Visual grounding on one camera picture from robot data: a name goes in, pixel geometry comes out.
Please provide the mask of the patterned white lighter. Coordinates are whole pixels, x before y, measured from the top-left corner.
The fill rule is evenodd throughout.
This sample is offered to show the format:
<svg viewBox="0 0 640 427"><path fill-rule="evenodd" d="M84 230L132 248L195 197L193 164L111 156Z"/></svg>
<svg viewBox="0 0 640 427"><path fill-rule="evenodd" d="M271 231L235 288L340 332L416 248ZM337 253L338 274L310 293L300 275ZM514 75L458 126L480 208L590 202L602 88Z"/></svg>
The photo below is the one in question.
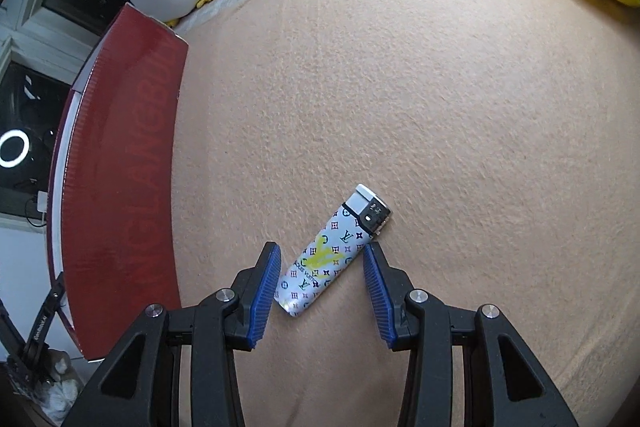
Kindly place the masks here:
<svg viewBox="0 0 640 427"><path fill-rule="evenodd" d="M291 317L305 312L380 234L391 215L378 194L358 184L280 276L276 303Z"/></svg>

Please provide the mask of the red cardboard box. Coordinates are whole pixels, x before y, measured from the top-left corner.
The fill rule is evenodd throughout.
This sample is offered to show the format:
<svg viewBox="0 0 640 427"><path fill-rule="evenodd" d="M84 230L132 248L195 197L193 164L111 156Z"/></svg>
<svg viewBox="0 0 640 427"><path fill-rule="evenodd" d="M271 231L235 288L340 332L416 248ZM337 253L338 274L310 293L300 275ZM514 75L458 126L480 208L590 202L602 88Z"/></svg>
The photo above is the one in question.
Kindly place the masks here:
<svg viewBox="0 0 640 427"><path fill-rule="evenodd" d="M100 361L150 303L180 305L171 161L188 45L125 5L70 87L48 188L47 248L61 320Z"/></svg>

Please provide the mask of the white power adapter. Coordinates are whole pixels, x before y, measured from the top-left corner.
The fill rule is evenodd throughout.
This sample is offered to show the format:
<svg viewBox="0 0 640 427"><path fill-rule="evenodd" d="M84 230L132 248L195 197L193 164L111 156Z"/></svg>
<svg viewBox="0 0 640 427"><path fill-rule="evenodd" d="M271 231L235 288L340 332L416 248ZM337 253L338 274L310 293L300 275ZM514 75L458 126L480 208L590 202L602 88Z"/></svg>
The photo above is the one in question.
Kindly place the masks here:
<svg viewBox="0 0 640 427"><path fill-rule="evenodd" d="M36 198L36 208L40 213L46 213L48 209L48 193L39 191Z"/></svg>

